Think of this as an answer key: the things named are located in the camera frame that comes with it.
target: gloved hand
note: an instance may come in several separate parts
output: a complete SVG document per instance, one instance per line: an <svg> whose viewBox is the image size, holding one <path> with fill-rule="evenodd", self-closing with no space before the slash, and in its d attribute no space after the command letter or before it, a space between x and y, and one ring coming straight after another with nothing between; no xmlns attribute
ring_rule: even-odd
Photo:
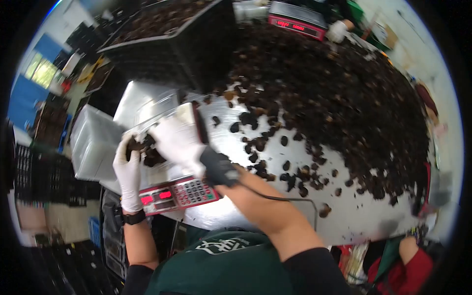
<svg viewBox="0 0 472 295"><path fill-rule="evenodd" d="M113 160L113 169L121 186L121 208L128 212L138 212L143 208L139 198L141 154L138 151L131 151L129 162L126 160L126 146L132 136L132 134L123 136Z"/></svg>
<svg viewBox="0 0 472 295"><path fill-rule="evenodd" d="M206 168L200 162L200 156L206 146L198 139L194 127L175 115L162 118L148 133L155 139L156 149L165 159L187 169L197 178L203 177Z"/></svg>
<svg viewBox="0 0 472 295"><path fill-rule="evenodd" d="M347 26L342 20L338 20L329 26L326 38L334 43L341 43L346 37Z"/></svg>

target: dried mushroom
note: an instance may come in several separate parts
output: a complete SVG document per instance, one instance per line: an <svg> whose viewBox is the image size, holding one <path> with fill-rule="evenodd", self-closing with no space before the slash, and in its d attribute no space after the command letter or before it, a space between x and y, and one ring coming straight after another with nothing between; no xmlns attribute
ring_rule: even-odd
<svg viewBox="0 0 472 295"><path fill-rule="evenodd" d="M331 207L329 207L328 204L323 203L323 208L320 210L319 216L321 218L326 218L330 212Z"/></svg>

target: digital weighing scale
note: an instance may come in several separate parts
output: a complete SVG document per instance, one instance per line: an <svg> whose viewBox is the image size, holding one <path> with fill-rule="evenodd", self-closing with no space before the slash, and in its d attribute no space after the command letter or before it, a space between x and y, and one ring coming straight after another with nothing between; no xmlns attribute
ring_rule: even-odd
<svg viewBox="0 0 472 295"><path fill-rule="evenodd" d="M218 193L193 177L184 177L139 192L146 216L182 210L219 199Z"/></svg>
<svg viewBox="0 0 472 295"><path fill-rule="evenodd" d="M174 99L175 93L169 94L169 99ZM167 110L154 116L126 133L132 133L139 137L141 134L158 124L164 117L179 116L181 120L196 129L195 141L208 143L203 118L197 110L197 105L191 102L184 103L177 108ZM174 210L182 210L219 199L218 193L208 187L201 180L194 178L191 173L183 171L179 166L165 162L152 168L141 164L141 185L139 197L143 202L146 216L161 214Z"/></svg>
<svg viewBox="0 0 472 295"><path fill-rule="evenodd" d="M274 1L269 10L269 24L323 41L328 26L321 13L296 5Z"/></svg>

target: white wall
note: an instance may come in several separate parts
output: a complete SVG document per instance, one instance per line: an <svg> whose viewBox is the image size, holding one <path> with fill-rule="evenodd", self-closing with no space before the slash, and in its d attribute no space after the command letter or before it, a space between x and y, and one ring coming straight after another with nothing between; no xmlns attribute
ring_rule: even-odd
<svg viewBox="0 0 472 295"><path fill-rule="evenodd" d="M20 227L20 221L18 219L18 213L17 213L17 206L15 203L15 191L11 190L10 193L8 194L8 204L10 207L10 215L11 215L11 220L13 221L13 227L15 228L15 232L17 234L18 240L20 241L20 244L25 247L36 247L36 241L34 238L32 238L32 235L28 231L22 231Z"/></svg>
<svg viewBox="0 0 472 295"><path fill-rule="evenodd" d="M379 10L377 22L389 25L398 36L393 51L388 52L392 62L409 74L425 82L436 103L440 122L449 132L439 142L441 170L452 171L452 201L459 203L464 172L463 129L449 71L439 48L424 23L405 0L357 0L367 20ZM446 239L455 220L456 206L446 206L439 213L438 226L433 236Z"/></svg>

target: blue plastic crate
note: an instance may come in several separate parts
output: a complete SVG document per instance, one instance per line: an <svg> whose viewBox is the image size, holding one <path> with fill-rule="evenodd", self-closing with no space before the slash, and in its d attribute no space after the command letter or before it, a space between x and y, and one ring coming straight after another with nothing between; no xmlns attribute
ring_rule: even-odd
<svg viewBox="0 0 472 295"><path fill-rule="evenodd" d="M96 217L89 217L89 236L90 240L95 244L95 246L101 248L100 245L100 222Z"/></svg>

